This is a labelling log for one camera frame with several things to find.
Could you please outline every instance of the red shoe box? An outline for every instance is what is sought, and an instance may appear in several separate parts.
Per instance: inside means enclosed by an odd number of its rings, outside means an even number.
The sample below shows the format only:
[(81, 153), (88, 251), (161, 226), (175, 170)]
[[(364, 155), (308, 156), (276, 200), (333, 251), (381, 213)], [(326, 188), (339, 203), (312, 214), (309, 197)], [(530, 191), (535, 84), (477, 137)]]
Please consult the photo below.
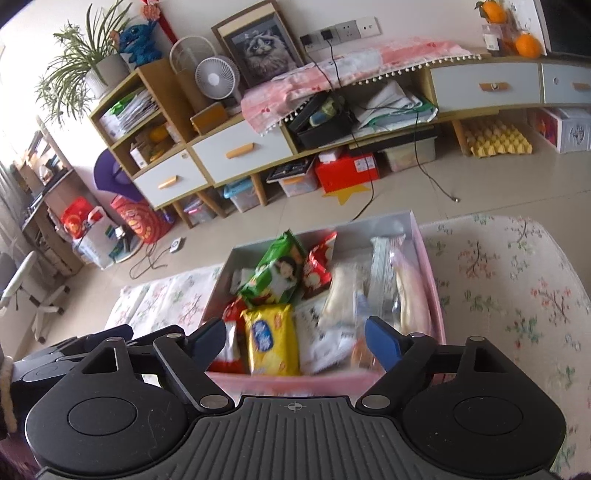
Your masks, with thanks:
[(326, 193), (379, 179), (375, 157), (371, 153), (352, 157), (346, 152), (336, 161), (317, 162), (314, 170)]

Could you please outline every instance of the window curtain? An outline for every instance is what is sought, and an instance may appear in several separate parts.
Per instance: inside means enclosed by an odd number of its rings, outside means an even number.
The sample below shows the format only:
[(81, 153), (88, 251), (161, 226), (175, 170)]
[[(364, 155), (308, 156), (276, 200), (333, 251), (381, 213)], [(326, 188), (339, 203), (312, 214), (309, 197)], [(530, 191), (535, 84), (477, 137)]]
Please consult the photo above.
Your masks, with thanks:
[[(30, 203), (31, 198), (21, 190), (9, 168), (0, 163), (0, 252), (10, 255), (17, 265), (33, 249), (21, 231)], [(55, 275), (56, 269), (42, 256), (36, 269), (32, 272), (35, 281), (50, 286), (47, 279)]]

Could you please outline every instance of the white wall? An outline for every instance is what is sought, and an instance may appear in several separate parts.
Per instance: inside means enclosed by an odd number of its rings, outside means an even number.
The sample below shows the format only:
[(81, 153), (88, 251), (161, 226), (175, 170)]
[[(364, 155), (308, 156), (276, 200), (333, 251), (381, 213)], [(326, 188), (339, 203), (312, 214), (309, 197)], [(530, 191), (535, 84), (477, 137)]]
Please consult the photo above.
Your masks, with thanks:
[[(142, 3), (132, 2), (137, 12)], [(66, 20), (83, 25), (89, 3), (90, 0), (34, 0), (0, 31), (0, 39), (6, 44), (0, 60), (0, 126), (17, 149), (24, 150), (37, 129), (34, 115), (40, 109), (35, 105), (35, 84), (59, 52), (52, 33)], [(96, 7), (108, 7), (111, 3), (112, 0), (93, 1)], [(179, 38), (198, 34), (214, 40), (211, 25), (254, 3), (256, 0), (162, 0), (161, 7)], [(377, 17), (383, 33), (380, 37), (336, 46), (336, 52), (359, 49), (387, 38), (416, 35), (454, 40), (466, 47), (481, 46), (480, 21), (473, 5), (474, 0), (280, 1), (285, 19), (297, 37), (342, 21)], [(159, 31), (159, 46), (170, 48), (170, 43), (163, 39), (164, 34)], [(314, 53), (317, 59), (327, 54), (326, 49)], [(64, 129), (56, 125), (50, 126), (50, 130), (91, 191), (101, 202), (109, 203), (112, 195), (97, 192), (92, 180), (95, 160), (106, 146), (90, 122), (69, 121)]]

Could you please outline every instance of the red bag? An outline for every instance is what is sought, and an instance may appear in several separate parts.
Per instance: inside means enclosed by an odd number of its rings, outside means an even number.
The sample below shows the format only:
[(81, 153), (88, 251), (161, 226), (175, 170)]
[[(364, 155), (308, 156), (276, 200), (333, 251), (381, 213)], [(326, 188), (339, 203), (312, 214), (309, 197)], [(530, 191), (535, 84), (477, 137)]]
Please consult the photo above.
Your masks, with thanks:
[(146, 200), (132, 202), (117, 195), (111, 201), (111, 206), (145, 244), (156, 243), (173, 227)]
[(71, 205), (64, 210), (61, 216), (61, 222), (72, 238), (82, 238), (84, 235), (84, 222), (88, 219), (93, 206), (84, 197), (78, 197)]

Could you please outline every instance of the cardboard box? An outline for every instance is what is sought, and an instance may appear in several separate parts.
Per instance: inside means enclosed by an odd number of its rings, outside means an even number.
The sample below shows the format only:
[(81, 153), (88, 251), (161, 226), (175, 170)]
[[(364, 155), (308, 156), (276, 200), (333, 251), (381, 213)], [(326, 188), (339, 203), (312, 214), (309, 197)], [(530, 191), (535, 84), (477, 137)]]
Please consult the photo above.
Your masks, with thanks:
[(326, 193), (379, 179), (373, 153), (352, 157), (347, 152), (337, 161), (317, 162), (314, 170)]
[(559, 153), (591, 150), (591, 113), (583, 108), (532, 108), (527, 121)]
[[(443, 315), (433, 272), (413, 213), (395, 213), (356, 220), (307, 232), (295, 232), (295, 235), (305, 248), (310, 249), (334, 231), (337, 232), (337, 239), (333, 261), (351, 261), (354, 258), (355, 261), (369, 262), (370, 264), (373, 252), (372, 237), (406, 234), (408, 241), (404, 242), (403, 251), (407, 258), (419, 268), (423, 277), (431, 313), (431, 335), (440, 343), (446, 343)], [(255, 268), (273, 240), (269, 239), (232, 249), (205, 307), (204, 320), (222, 315), (226, 305), (235, 298), (230, 294), (234, 272), (242, 268)], [(348, 395), (353, 404), (382, 375), (369, 370), (332, 372), (300, 377), (251, 376), (215, 372), (207, 374), (234, 399), (239, 398), (241, 394), (290, 396), (305, 393), (316, 396)]]

